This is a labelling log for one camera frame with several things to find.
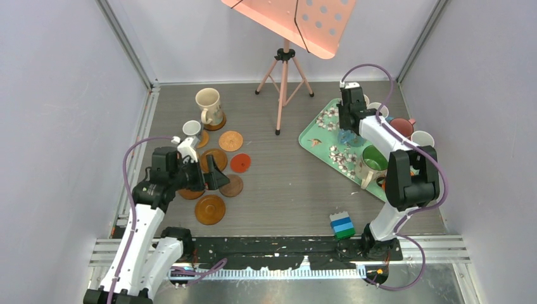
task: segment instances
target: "music stand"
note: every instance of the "music stand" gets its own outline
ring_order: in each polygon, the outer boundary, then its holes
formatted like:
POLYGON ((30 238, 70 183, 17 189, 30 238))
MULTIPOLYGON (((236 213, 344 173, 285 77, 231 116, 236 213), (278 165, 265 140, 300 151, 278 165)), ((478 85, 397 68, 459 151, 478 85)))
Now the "music stand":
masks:
POLYGON ((267 27, 284 38, 284 47, 278 49, 275 60, 255 91, 259 94, 278 61, 282 61, 282 82, 279 88, 276 135, 280 134, 282 107, 286 106, 302 84, 306 84, 310 96, 313 91, 304 75, 290 42, 306 49, 321 59, 334 57, 339 41, 352 13, 356 0, 222 0, 222 2, 253 21, 267 27), (287 98, 288 61, 292 59, 302 81, 287 98))

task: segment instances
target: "green lego block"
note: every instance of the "green lego block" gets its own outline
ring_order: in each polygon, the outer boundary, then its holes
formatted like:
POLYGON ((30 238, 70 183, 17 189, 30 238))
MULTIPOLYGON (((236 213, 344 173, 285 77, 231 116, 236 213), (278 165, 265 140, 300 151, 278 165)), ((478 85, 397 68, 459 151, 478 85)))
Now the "green lego block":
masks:
POLYGON ((345 239, 348 237, 350 238, 354 236, 355 234, 356 234, 356 231, 354 230, 354 228, 339 231, 336 233, 336 239, 345 239))

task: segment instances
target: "tripod stand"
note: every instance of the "tripod stand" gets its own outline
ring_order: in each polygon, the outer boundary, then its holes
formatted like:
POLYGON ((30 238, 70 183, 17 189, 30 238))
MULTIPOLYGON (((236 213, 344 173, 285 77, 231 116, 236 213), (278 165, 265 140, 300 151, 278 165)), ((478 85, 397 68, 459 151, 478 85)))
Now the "tripod stand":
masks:
POLYGON ((306 87, 308 88, 308 92, 310 93, 310 97, 314 96, 312 87, 310 87, 310 84, 308 83, 308 80, 306 79, 306 75, 304 75, 304 72, 302 71, 302 68, 300 67, 300 64, 298 63, 298 60, 294 57, 294 50, 289 49, 289 40, 284 39, 284 47, 282 49, 278 49, 277 55, 274 56, 274 62, 272 63, 272 66, 270 66, 270 69, 263 77, 263 80, 257 87, 257 90, 255 90, 255 94, 258 95, 261 91, 261 88, 267 81, 267 78, 270 78, 272 80, 272 83, 276 87, 276 90, 278 93, 280 93, 280 98, 278 100, 278 121, 276 123, 276 135, 280 135, 280 129, 281 129, 281 123, 282 123, 282 108, 286 106, 290 101, 291 98, 296 94, 296 91, 302 86, 302 84, 306 84, 306 87), (294 65, 296 66, 296 69, 298 70, 298 73, 300 73, 300 76, 302 77, 302 81, 298 84, 294 92, 287 98, 287 74, 289 71, 289 59, 292 59, 294 62, 294 65), (272 70, 276 66, 276 63, 278 61, 282 61, 283 69, 282 69, 282 82, 280 85, 280 88, 278 88, 278 85, 270 75, 272 73, 272 70))

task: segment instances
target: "green tray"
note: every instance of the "green tray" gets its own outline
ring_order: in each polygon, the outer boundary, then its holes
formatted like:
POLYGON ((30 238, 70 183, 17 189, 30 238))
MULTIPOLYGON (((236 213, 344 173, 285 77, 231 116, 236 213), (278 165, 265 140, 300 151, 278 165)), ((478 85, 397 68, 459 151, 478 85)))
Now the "green tray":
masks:
MULTIPOLYGON (((340 99, 332 99, 327 106, 317 115, 308 127, 298 137, 302 148, 317 156, 328 166, 336 169, 339 173, 351 181, 361 184, 361 180, 355 176, 355 167, 362 155, 362 151, 371 145, 366 141, 360 147, 351 147, 338 142, 339 116, 336 104, 340 99), (334 155, 340 156, 340 162, 334 160, 334 155)), ((377 183, 372 180, 366 190, 374 196, 386 202, 386 194, 377 183)))

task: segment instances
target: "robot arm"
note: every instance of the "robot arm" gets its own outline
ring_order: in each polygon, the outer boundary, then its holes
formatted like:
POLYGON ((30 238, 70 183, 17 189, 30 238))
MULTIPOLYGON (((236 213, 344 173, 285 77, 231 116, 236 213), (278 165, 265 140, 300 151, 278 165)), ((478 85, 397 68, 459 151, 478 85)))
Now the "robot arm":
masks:
MULTIPOLYGON (((112 303, 151 304, 155 292, 170 266, 194 250, 191 233, 188 229, 168 227, 151 256, 147 256, 155 232, 159 227, 168 204, 180 189, 202 191, 206 188, 216 190, 229 183, 229 179, 215 166, 212 155, 207 156, 208 173, 203 173, 194 147, 198 144, 195 137, 181 141, 172 140, 177 147, 160 147, 153 152, 149 178, 142 180, 132 190, 136 204, 136 229, 123 236, 112 265, 101 281, 98 290, 88 289, 84 304, 106 304, 109 292, 114 292, 112 303), (111 290, 115 271, 121 257, 129 247, 119 280, 111 290)), ((130 213, 130 227, 133 221, 130 213)))
MULTIPOLYGON (((425 207, 438 198, 440 194, 438 171, 429 160, 392 135, 399 133, 384 117, 380 117, 379 122, 375 116, 375 109, 367 109, 359 84, 340 83, 340 89, 342 100, 338 104, 339 126, 343 130, 352 130, 370 141, 388 160, 385 179, 388 203, 384 205, 380 214, 366 225, 362 234, 362 254, 374 255, 375 251, 384 252, 385 246, 389 246, 396 239, 396 226, 405 217, 409 219, 409 212, 425 207), (417 174, 411 175, 411 168, 417 170, 417 174)), ((420 149, 436 160, 436 150, 433 147, 426 146, 420 149)))

